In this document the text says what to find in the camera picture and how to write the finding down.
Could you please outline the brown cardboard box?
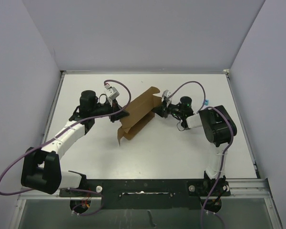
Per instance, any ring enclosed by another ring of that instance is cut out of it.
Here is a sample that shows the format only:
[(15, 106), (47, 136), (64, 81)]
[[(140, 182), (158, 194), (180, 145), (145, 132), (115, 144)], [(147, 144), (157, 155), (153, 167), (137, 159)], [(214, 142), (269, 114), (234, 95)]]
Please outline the brown cardboard box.
[(127, 106), (129, 116), (120, 120), (122, 126), (117, 130), (119, 145), (123, 137), (132, 140), (155, 117), (152, 110), (162, 104), (162, 98), (155, 95), (159, 92), (157, 87), (151, 86)]

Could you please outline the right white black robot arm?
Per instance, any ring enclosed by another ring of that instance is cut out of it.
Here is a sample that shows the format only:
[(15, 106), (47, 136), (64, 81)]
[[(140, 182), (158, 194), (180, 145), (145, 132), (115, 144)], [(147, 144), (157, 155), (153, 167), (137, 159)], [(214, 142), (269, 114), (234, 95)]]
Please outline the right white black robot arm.
[(214, 146), (214, 149), (210, 153), (204, 171), (208, 180), (202, 183), (202, 188), (208, 195), (217, 192), (220, 188), (219, 182), (225, 179), (225, 156), (237, 134), (237, 127), (226, 108), (219, 105), (194, 113), (192, 99), (183, 96), (177, 104), (172, 104), (167, 97), (164, 97), (161, 104), (152, 111), (162, 118), (171, 115), (180, 122), (183, 130), (203, 128), (207, 141)]

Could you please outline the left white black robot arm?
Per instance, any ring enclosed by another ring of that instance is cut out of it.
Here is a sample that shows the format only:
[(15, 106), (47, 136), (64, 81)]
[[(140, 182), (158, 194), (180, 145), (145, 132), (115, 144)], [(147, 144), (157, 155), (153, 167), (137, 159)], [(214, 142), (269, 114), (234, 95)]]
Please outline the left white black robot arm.
[(83, 91), (80, 104), (50, 143), (39, 149), (28, 149), (21, 175), (23, 186), (48, 194), (66, 188), (70, 188), (77, 196), (86, 193), (86, 176), (74, 171), (63, 171), (60, 160), (78, 139), (90, 131), (95, 124), (95, 117), (109, 117), (111, 122), (115, 122), (129, 115), (118, 104), (116, 99), (119, 92), (115, 87), (105, 89), (104, 95), (106, 100), (101, 103), (95, 91)]

